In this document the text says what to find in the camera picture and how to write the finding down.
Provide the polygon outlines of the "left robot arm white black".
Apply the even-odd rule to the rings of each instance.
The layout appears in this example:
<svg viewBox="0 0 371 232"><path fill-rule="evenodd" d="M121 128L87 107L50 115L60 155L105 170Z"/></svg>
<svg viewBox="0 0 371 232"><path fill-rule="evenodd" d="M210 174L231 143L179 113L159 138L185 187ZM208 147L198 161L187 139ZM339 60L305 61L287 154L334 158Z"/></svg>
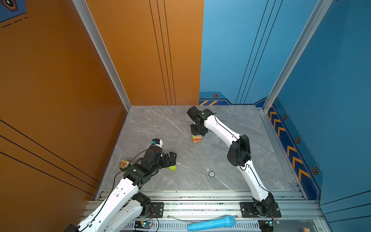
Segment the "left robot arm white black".
<svg viewBox="0 0 371 232"><path fill-rule="evenodd" d="M123 178L95 211L77 226L70 224L66 232L119 232L126 224L147 215L151 200L140 188L162 168L176 165L177 154L147 151L127 168Z"/></svg>

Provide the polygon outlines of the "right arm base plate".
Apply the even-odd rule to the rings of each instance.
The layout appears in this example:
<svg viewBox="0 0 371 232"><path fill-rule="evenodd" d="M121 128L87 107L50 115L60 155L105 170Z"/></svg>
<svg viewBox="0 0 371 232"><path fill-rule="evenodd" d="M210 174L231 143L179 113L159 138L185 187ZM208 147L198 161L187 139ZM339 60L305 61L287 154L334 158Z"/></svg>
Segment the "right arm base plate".
<svg viewBox="0 0 371 232"><path fill-rule="evenodd" d="M278 203L270 207L260 206L253 202L241 202L240 210L243 218L281 218L282 214Z"/></svg>

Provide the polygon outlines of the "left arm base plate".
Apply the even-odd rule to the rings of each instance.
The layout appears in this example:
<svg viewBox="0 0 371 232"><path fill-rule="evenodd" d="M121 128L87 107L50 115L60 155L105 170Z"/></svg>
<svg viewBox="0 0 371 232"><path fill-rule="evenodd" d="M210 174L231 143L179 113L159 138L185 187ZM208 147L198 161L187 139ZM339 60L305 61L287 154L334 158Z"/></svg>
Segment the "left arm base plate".
<svg viewBox="0 0 371 232"><path fill-rule="evenodd" d="M145 217L150 218L154 216L156 218L163 218L163 213L164 213L164 202L151 202L150 206L148 207L148 211Z"/></svg>

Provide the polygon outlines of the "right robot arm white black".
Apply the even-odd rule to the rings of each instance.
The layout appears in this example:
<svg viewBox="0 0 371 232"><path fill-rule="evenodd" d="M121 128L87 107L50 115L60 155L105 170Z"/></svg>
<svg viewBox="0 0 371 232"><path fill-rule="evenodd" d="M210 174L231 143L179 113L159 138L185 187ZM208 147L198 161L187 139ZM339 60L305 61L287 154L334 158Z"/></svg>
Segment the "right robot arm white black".
<svg viewBox="0 0 371 232"><path fill-rule="evenodd" d="M200 111L197 107L192 106L188 109L187 115L194 122L191 124L193 135L205 136L209 131L212 131L229 147L228 161L240 169L251 190L254 201L253 214L258 217L272 216L276 209L275 199L264 186L254 167L248 136L234 132L218 119L216 113L209 109Z"/></svg>

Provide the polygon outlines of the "lone green wood block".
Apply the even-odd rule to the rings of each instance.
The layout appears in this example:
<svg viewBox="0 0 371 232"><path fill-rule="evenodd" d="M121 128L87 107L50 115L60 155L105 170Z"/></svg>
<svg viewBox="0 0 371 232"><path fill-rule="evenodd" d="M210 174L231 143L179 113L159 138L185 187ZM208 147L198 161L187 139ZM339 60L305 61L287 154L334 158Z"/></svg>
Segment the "lone green wood block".
<svg viewBox="0 0 371 232"><path fill-rule="evenodd" d="M168 167L168 169L170 169L170 170L172 170L172 171L175 171L176 170L176 166L170 166L170 167Z"/></svg>

